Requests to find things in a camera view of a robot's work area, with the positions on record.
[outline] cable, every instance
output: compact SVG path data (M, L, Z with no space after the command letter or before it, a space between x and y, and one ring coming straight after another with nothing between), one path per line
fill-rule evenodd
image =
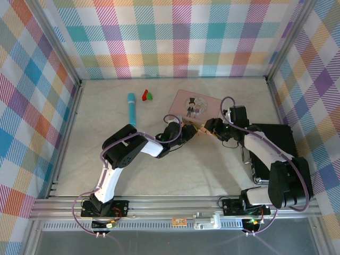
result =
M84 230L86 233L88 233L88 234L90 234L90 235L95 235L95 236L97 236L97 234L95 234L94 232L89 231L89 230L87 230L86 228L84 228L84 227L80 224L80 222L77 220L77 217L75 216L75 213L74 213L74 206L75 206L75 203L76 203L81 197L86 196L86 195L91 195L91 194L93 194L93 193L96 193L98 190L100 190L100 188L96 188L96 189L93 190L93 191L85 192L85 193L79 195L79 196L73 201L73 204L72 204L72 216L73 216L75 222L76 222L76 223L78 224L78 226L79 226L82 230Z
M222 197L220 197L220 198L217 200L217 206L218 206L219 208L223 209L223 207L219 205L219 202L220 202L221 198L226 198L226 199L231 199L231 198L226 197L226 196L223 195Z
M244 150L243 150L243 146L241 146L241 156L242 156L242 162L244 163Z
M248 232L248 233L252 233L252 234L258 234L258 233L261 233L261 232L265 231L267 228L269 228L273 224L274 220L276 219L277 212L278 212L278 209L276 209L273 218L270 220L270 222L268 223L268 225L265 228L263 228L261 230L258 230L258 231L254 232L254 233L252 231L246 229L246 228L244 228L243 230Z
M114 207L114 208L112 208L112 210L114 210L116 212L116 216L118 215L117 211L120 214L119 218L117 217L118 218L117 221L120 220L123 217L122 211L119 208Z
M244 211L248 211L248 210L254 210L254 211L256 211L256 210L259 209L259 208L261 208L261 206L256 206L256 207L244 209Z
M180 130L178 131L178 134L177 134L177 136L176 136L174 139L171 139L171 140L169 140L169 141L159 141L159 140L157 140L156 138L154 138L154 137L152 137L152 136L150 136L150 135L148 135L148 134L145 134L144 132L137 132L137 133L134 133L134 134L130 134L130 135L128 135L127 137L124 137L124 138L122 138L122 139L120 139L120 140L118 140L118 141L115 141L115 142L111 143L109 146L107 146L107 147L100 153L100 160L103 162L105 168L108 168L108 162L107 162L107 161L105 160L105 158L104 158L106 152L107 152L108 150L110 150L112 147L114 147L114 146L116 146L117 144L119 144L120 142L123 142L123 141L125 141L125 140L128 140L128 139L130 139L130 138L132 138L132 137L135 137L135 136L137 136L137 135L142 135L142 136L144 136L144 137L146 137L146 138L148 138L148 139L150 139L150 140L152 140L152 141L158 142L158 143L170 143L170 142L173 142L173 141L177 140L177 138L180 137L180 135L181 135L181 133L182 133L182 122L181 122L180 118L178 118L176 115L167 114L167 115L165 115L164 118L163 118L163 121L164 121L165 123L168 123L168 122L165 120L165 118L166 118L166 117L169 117L169 116L176 118L176 119L178 120L179 125L180 125Z
M236 149L236 148L239 146L239 143L237 143L237 146L236 146L236 147L228 147L228 146L225 146L225 145L223 144L223 142L224 142L224 141L222 141L222 145L223 145L223 147L225 147L225 148Z
M170 150L169 152L173 152L173 151L176 151L176 150L178 150L178 149L181 149L181 148L183 147L183 145L184 145L184 144L182 144L181 146L179 146L179 147L176 148L176 149Z
M295 211L299 211L299 212L303 212L303 211L306 211L309 207L309 192L308 192L308 188L307 188L307 185L306 183L304 182L304 179L301 175L301 173L299 172L299 170L297 169L297 167L293 164L293 162L285 155L283 154L276 146L274 146L269 140L267 140L266 138L260 136L259 134L253 132L253 131L250 131L250 130L247 130L247 129L244 129L242 127L239 127L239 126L236 126L234 125L233 123L231 123L223 114L223 102L226 100L226 99L231 99L233 101L233 106L235 106L235 100L232 98L232 97L225 97L222 99L221 101L221 104L220 104L220 112L224 118L224 120L232 127L238 129L238 130L241 130L241 131L244 131L246 133L249 133L251 135L254 135L255 137L261 139L262 141L264 141L267 145L269 145L275 152L278 153L278 155L280 157L282 157L284 160L286 160L291 166L292 168L295 170L301 184L302 184L302 187L303 187L303 191L304 191L304 194L305 194L305 197L306 197L306 203L304 205L304 207L302 209L298 209L298 208L295 208L295 207L292 207L290 206L291 209L295 210Z

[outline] plaid wallpaper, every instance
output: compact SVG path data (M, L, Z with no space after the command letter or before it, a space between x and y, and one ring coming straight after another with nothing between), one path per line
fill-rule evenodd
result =
M289 22L288 22L283 34L281 35L281 38L280 38L278 44L276 45L275 51L270 58L269 64L268 64L267 69L265 71L265 75L268 75L271 67L273 66L273 63L276 60L277 54L282 49L282 46L284 45L288 34L291 32L291 29L293 28L293 24L294 24L296 18L298 17L298 15L299 15L299 13L302 9L302 6L305 2L306 2L306 0L299 0L299 3L297 4L297 6L296 6Z
M17 254L58 152L74 81L23 0L0 0L0 254Z
M85 79L263 76L302 5L302 0L39 2Z
M340 1L318 1L272 87L340 254Z

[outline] small toy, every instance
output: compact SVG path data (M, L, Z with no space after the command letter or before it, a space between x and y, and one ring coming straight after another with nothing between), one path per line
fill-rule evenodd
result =
M142 100L143 101L152 100L152 94L147 89L144 91L144 94L142 96Z
M134 93L127 95L127 104L129 105L129 122L136 127L136 96Z

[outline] metal rail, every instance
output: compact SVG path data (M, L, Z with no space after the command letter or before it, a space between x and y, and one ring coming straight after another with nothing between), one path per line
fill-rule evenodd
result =
M217 206L220 196L123 196L116 197L116 200L128 200L128 219L192 219L196 213L212 214L219 212L221 218L251 218L251 216L223 216L222 210ZM38 199L31 213L31 220L73 220L71 207L76 197L55 197L49 199ZM76 215L80 217L81 200L75 205ZM321 212L315 199L305 212L296 212L290 208L279 210L277 218L301 218L319 217Z

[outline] blue marker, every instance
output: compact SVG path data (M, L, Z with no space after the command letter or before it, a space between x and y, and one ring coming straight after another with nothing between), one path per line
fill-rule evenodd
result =
M129 93L127 96L127 104L129 105L129 121L130 124L136 127L136 96L134 93Z

